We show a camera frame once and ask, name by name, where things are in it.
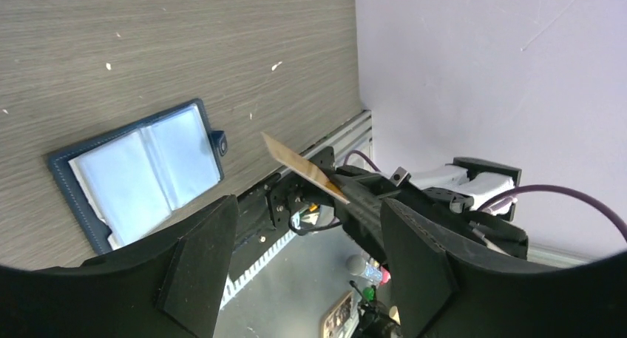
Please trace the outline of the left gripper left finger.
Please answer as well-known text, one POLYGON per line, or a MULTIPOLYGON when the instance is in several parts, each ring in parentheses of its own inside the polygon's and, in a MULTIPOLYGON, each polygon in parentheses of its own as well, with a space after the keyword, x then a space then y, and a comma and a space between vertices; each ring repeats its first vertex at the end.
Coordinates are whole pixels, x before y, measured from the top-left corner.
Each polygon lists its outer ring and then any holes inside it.
POLYGON ((90 263, 88 337, 212 337, 237 227, 226 195, 185 220, 90 263))

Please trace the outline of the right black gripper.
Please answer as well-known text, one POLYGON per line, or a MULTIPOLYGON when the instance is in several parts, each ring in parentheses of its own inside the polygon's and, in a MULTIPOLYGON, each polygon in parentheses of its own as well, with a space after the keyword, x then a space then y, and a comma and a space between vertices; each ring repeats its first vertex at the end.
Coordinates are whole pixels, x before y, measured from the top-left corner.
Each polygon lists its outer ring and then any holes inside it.
POLYGON ((417 213, 418 225, 446 246, 470 245, 528 259, 527 233, 500 215, 472 210, 468 195, 443 188, 420 190, 408 178, 394 180, 351 165, 335 169, 333 184, 348 199, 348 204, 335 206, 342 229, 379 263, 387 262, 380 221, 384 197, 393 197, 417 213))

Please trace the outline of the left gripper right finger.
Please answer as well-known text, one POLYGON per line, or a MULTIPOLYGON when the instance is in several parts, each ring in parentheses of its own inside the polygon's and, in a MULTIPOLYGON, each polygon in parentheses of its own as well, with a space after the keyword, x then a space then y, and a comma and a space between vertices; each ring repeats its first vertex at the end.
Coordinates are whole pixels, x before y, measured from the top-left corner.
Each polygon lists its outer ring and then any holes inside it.
POLYGON ((397 200, 381 209, 406 337, 528 337, 515 258, 432 223, 397 200))

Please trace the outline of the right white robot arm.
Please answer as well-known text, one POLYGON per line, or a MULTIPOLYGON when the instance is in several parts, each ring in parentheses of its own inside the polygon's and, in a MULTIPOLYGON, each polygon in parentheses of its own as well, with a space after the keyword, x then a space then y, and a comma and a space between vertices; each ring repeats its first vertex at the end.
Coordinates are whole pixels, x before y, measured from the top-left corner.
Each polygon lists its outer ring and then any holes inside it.
POLYGON ((462 237, 494 245, 505 254, 525 260, 527 233, 512 224, 515 200, 506 198, 478 209, 514 189, 521 170, 478 158, 457 157, 436 169, 411 173, 399 167, 393 174, 340 166, 329 174, 331 183, 348 199, 336 201, 334 213, 342 229, 375 260, 389 265, 380 221, 384 200, 393 199, 462 237))

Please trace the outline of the blue leather card holder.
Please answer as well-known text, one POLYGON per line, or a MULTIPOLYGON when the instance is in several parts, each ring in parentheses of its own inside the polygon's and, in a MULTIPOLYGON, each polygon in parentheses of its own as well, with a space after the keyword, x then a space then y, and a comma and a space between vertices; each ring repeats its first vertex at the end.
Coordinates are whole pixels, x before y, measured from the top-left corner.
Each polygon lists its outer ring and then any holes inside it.
POLYGON ((48 168, 98 255, 149 235, 223 181, 228 143, 195 98, 55 150, 48 168))

